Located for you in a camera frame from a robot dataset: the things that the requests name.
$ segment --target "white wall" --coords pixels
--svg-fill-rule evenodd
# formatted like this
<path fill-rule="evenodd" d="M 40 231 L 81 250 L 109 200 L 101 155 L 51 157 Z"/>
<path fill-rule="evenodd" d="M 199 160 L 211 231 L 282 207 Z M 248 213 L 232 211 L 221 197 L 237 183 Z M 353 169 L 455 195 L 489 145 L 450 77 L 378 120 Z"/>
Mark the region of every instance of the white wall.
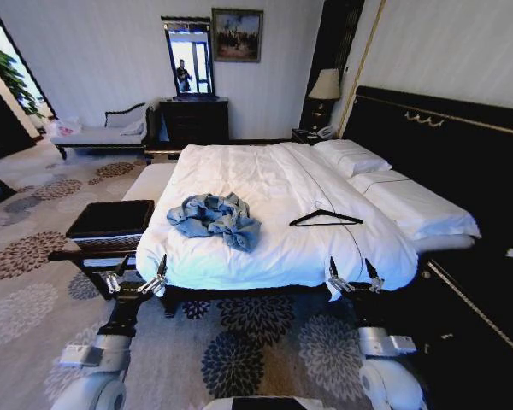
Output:
<path fill-rule="evenodd" d="M 513 0 L 387 0 L 359 84 L 513 108 Z"/>
<path fill-rule="evenodd" d="M 298 125 L 323 0 L 0 0 L 0 16 L 59 116 L 175 95 L 162 15 L 263 9 L 261 62 L 215 62 L 231 138 L 289 138 Z"/>
<path fill-rule="evenodd" d="M 36 127 L 32 124 L 30 118 L 28 118 L 28 115 L 25 114 L 25 111 L 23 111 L 23 108 L 21 105 L 17 102 L 14 95 L 9 90 L 8 86 L 6 86 L 6 83 L 3 82 L 3 80 L 0 78 L 0 96 L 2 99 L 8 104 L 9 109 L 14 113 L 15 117 L 17 117 L 17 120 L 21 123 L 23 128 L 27 131 L 28 135 L 30 135 L 32 138 L 39 137 L 40 133 L 36 129 Z"/>

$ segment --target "picture frame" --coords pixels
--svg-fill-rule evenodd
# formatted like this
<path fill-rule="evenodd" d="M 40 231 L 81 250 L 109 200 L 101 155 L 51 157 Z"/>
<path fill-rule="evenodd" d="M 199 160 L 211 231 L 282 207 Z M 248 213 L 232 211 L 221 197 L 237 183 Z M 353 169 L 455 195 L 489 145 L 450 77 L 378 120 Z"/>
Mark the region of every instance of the picture frame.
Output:
<path fill-rule="evenodd" d="M 263 10 L 212 9 L 216 62 L 260 62 Z"/>

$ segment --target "gold trim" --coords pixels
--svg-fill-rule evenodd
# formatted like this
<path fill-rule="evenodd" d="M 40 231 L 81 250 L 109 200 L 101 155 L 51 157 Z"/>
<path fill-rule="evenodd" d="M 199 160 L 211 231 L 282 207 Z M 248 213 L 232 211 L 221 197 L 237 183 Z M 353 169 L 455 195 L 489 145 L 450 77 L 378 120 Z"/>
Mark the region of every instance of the gold trim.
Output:
<path fill-rule="evenodd" d="M 380 1 L 380 6 L 378 7 L 378 11 L 376 12 L 376 17 L 374 18 L 373 28 L 370 30 L 369 39 L 367 40 L 367 44 L 365 45 L 365 51 L 361 56 L 361 61 L 359 62 L 359 68 L 357 69 L 356 77 L 353 80 L 353 84 L 351 85 L 350 94 L 348 95 L 348 99 L 345 101 L 344 113 L 342 114 L 342 120 L 340 121 L 339 135 L 343 132 L 342 129 L 345 129 L 345 117 L 348 115 L 348 108 L 350 107 L 351 99 L 353 98 L 357 83 L 359 82 L 359 77 L 361 77 L 361 73 L 363 72 L 363 66 L 365 65 L 365 61 L 367 60 L 367 54 L 369 53 L 370 45 L 373 42 L 374 33 L 376 32 L 376 27 L 378 27 L 378 22 L 380 21 L 380 16 L 382 15 L 382 10 L 386 5 L 386 0 Z"/>
<path fill-rule="evenodd" d="M 509 337 L 505 333 L 503 333 L 500 330 L 500 328 L 488 318 L 488 316 L 486 316 L 466 295 L 464 295 L 464 293 L 460 289 L 458 289 L 458 287 L 456 287 L 456 285 L 454 285 L 454 283 L 452 283 L 443 274 L 443 272 L 445 272 L 445 269 L 443 269 L 443 267 L 439 263 L 437 263 L 437 261 L 431 260 L 427 263 L 427 265 L 435 272 L 437 276 L 439 276 L 443 280 L 443 282 L 445 282 L 448 285 L 448 287 L 454 290 L 454 293 L 456 293 L 460 297 L 460 299 L 462 299 L 471 308 L 471 310 L 473 310 L 482 320 L 484 320 L 484 322 L 487 325 L 489 325 L 491 329 L 495 331 L 496 334 L 498 334 L 498 336 L 504 339 L 504 342 L 506 342 L 513 349 L 513 341 L 509 339 Z"/>
<path fill-rule="evenodd" d="M 442 114 L 442 113 L 438 113 L 437 111 L 430 111 L 428 109 L 413 107 L 411 105 L 398 104 L 396 102 L 382 100 L 380 98 L 367 97 L 367 96 L 357 96 L 357 98 L 365 98 L 367 100 L 376 101 L 378 103 L 389 104 L 389 105 L 392 105 L 394 107 L 400 107 L 400 108 L 404 108 L 404 109 L 409 109 L 411 111 L 419 111 L 421 113 L 435 115 L 435 116 L 438 116 L 438 117 L 446 118 L 448 120 L 464 122 L 466 124 L 471 124 L 472 126 L 482 126 L 483 128 L 488 128 L 490 130 L 507 132 L 509 134 L 513 134 L 513 129 L 512 128 L 506 128 L 504 126 L 495 126 L 493 124 L 487 124 L 486 122 L 480 122 L 480 121 L 475 121 L 475 120 L 468 120 L 467 118 L 456 117 L 455 115 Z"/>

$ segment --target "black headboard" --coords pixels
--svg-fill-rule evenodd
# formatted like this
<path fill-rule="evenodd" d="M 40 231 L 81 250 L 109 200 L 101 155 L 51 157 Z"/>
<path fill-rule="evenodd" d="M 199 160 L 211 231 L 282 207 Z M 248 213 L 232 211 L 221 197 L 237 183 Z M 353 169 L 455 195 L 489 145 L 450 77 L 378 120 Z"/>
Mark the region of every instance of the black headboard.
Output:
<path fill-rule="evenodd" d="M 481 245 L 513 247 L 513 109 L 359 86 L 343 138 L 467 209 Z"/>

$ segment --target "table lamp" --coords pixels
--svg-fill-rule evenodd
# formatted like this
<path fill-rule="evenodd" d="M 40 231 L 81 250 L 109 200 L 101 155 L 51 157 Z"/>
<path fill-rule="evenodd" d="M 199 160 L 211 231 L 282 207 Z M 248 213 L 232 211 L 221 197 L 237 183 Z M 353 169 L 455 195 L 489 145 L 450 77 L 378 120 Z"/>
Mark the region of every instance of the table lamp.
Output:
<path fill-rule="evenodd" d="M 339 70 L 337 68 L 321 70 L 308 98 L 316 100 L 311 111 L 310 131 L 318 131 L 328 125 L 334 102 L 340 99 Z"/>

